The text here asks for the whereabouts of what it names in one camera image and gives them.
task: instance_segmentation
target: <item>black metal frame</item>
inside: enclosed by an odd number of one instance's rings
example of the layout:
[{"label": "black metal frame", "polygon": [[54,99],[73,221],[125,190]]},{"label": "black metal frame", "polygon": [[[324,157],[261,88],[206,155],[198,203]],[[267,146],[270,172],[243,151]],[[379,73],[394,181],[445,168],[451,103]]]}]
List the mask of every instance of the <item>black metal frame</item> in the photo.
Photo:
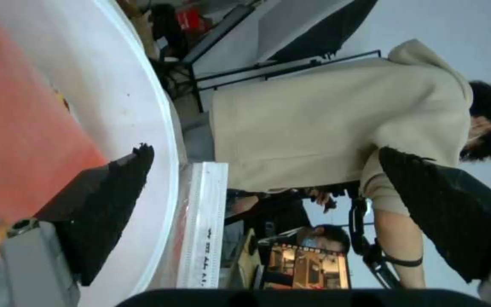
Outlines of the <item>black metal frame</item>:
[{"label": "black metal frame", "polygon": [[[221,84],[216,84],[216,85],[212,85],[212,86],[208,86],[208,87],[200,87],[200,88],[198,88],[198,90],[200,92],[201,91],[206,91],[206,90],[211,90],[211,89],[217,90],[218,88],[223,87],[223,86],[227,86],[227,85],[239,83],[239,82],[242,82],[242,81],[253,80],[255,78],[264,78],[265,81],[266,81],[266,80],[269,80],[269,78],[275,78],[277,76],[291,74],[293,72],[300,72],[302,70],[309,70],[310,68],[316,68],[316,67],[321,67],[321,66],[325,66],[325,65],[329,65],[329,64],[335,64],[335,63],[338,63],[338,62],[353,60],[355,58],[363,58],[363,57],[374,55],[374,54],[376,54],[378,56],[378,58],[381,58],[382,57],[382,52],[378,49],[378,50],[364,52],[362,54],[348,56],[346,58],[339,58],[339,59],[332,60],[332,61],[327,61],[327,62],[321,62],[320,60],[311,60],[308,64],[302,64],[302,65],[298,65],[298,66],[294,66],[294,67],[283,68],[282,70],[276,70],[274,72],[265,72],[263,74],[259,74],[259,75],[255,75],[255,76],[250,76],[250,77],[247,77],[247,78],[240,78],[238,80],[224,82],[224,83],[221,83]],[[211,80],[211,79],[214,79],[214,78],[221,78],[221,77],[224,77],[224,76],[229,76],[229,75],[233,75],[233,74],[239,74],[239,73],[242,73],[242,72],[249,72],[251,70],[260,70],[262,68],[267,68],[267,67],[271,67],[271,66],[276,66],[276,65],[281,65],[281,64],[288,64],[288,63],[291,63],[291,62],[296,62],[296,61],[276,62],[276,63],[270,63],[270,64],[255,64],[255,65],[252,65],[252,66],[249,66],[249,67],[239,68],[237,70],[229,70],[227,72],[220,72],[220,73],[215,74],[215,75],[211,75],[211,76],[206,76],[206,77],[203,77],[203,78],[199,78],[196,81],[197,82],[202,82],[202,81]]]},{"label": "black metal frame", "polygon": [[189,78],[189,80],[177,83],[175,86],[176,86],[176,88],[179,88],[179,87],[185,86],[185,85],[190,86],[191,87],[191,93],[193,94],[193,96],[196,99],[198,110],[200,113],[203,113],[204,110],[203,110],[203,106],[202,106],[202,100],[201,100],[200,94],[199,94],[202,91],[217,90],[223,86],[228,86],[228,85],[240,83],[243,81],[253,80],[256,78],[264,78],[264,80],[266,81],[266,80],[269,80],[269,78],[276,78],[278,76],[291,74],[293,72],[300,72],[302,70],[309,70],[311,68],[321,67],[321,66],[325,66],[325,65],[329,65],[329,64],[335,64],[335,63],[339,63],[339,62],[343,62],[343,61],[354,60],[356,58],[364,58],[366,56],[372,56],[372,55],[376,55],[376,56],[378,56],[378,58],[381,58],[382,52],[378,49],[378,50],[364,52],[362,54],[348,56],[345,58],[339,58],[336,60],[331,60],[331,61],[326,61],[326,62],[322,62],[320,60],[311,60],[307,64],[300,64],[300,65],[297,65],[294,67],[282,68],[280,70],[275,70],[272,72],[265,72],[265,73],[250,76],[247,78],[240,78],[238,80],[232,80],[229,82],[224,82],[224,83],[220,83],[220,84],[216,84],[216,85],[212,85],[212,86],[207,86],[207,87],[199,87],[198,83],[203,82],[203,81],[207,81],[207,80],[214,80],[217,78],[222,78],[224,76],[232,76],[232,75],[240,74],[243,72],[250,72],[253,70],[261,70],[263,68],[278,66],[278,65],[282,65],[282,64],[289,64],[291,62],[297,62],[297,61],[273,62],[273,63],[267,63],[267,64],[254,64],[252,66],[248,66],[248,67],[244,67],[244,68],[238,68],[235,70],[227,70],[226,72],[219,72],[217,74],[204,76],[204,77],[200,77],[200,78],[196,78],[196,76],[195,76],[195,72],[193,69],[193,63],[181,62],[181,63],[176,64],[176,68],[179,69],[179,66],[181,66],[181,69],[185,68],[185,70],[188,72],[187,78]]}]

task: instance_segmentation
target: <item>black bar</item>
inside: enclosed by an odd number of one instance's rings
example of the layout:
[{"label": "black bar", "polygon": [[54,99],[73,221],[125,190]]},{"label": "black bar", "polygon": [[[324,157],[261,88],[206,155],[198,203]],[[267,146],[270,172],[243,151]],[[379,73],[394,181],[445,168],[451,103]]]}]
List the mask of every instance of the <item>black bar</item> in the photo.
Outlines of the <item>black bar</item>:
[{"label": "black bar", "polygon": [[198,112],[204,113],[204,107],[202,106],[202,99],[200,98],[200,91],[198,89],[198,82],[194,81],[194,69],[192,65],[187,65],[187,70],[189,70],[189,75],[191,76],[192,86],[193,86],[193,95],[196,99],[196,103],[198,105]]},{"label": "black bar", "polygon": [[348,56],[346,58],[339,58],[339,59],[327,61],[327,62],[320,62],[318,60],[312,60],[312,62],[310,62],[308,64],[304,64],[304,65],[300,65],[300,66],[296,66],[296,67],[292,67],[292,68],[284,68],[283,70],[276,70],[275,72],[265,72],[265,73],[260,74],[260,75],[250,76],[247,78],[241,78],[238,80],[224,82],[224,83],[220,83],[220,84],[216,84],[216,85],[212,85],[212,86],[208,86],[208,87],[199,87],[198,91],[200,92],[200,91],[206,91],[206,90],[211,90],[211,89],[217,90],[219,87],[222,87],[222,86],[231,85],[231,84],[235,84],[235,83],[242,82],[242,81],[253,80],[254,78],[265,78],[265,79],[274,78],[276,76],[289,74],[291,72],[299,72],[302,70],[308,70],[309,68],[321,67],[321,66],[325,66],[325,65],[329,65],[329,64],[335,64],[338,62],[353,60],[354,58],[362,58],[364,56],[369,56],[369,55],[373,55],[373,54],[378,55],[378,57],[380,58],[381,51],[380,50],[374,50],[374,51],[364,52],[362,54]]}]

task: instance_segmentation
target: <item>beige hoodie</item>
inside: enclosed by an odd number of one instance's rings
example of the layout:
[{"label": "beige hoodie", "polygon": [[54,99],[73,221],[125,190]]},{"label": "beige hoodie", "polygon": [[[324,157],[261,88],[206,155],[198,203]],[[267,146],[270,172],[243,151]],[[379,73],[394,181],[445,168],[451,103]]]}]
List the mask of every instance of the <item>beige hoodie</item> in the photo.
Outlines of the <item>beige hoodie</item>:
[{"label": "beige hoodie", "polygon": [[407,41],[388,60],[217,91],[216,161],[230,164],[230,188],[247,191],[358,179],[364,186],[383,173],[382,146],[455,167],[471,102],[460,74],[419,41]]}]

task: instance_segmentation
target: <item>red fabric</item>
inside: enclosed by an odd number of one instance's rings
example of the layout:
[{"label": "red fabric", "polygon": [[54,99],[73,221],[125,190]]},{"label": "red fabric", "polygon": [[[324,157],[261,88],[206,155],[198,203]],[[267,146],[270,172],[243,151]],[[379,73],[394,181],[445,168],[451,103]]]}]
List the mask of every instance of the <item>red fabric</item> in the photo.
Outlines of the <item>red fabric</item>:
[{"label": "red fabric", "polygon": [[0,26],[0,218],[32,216],[82,169],[105,163]]}]

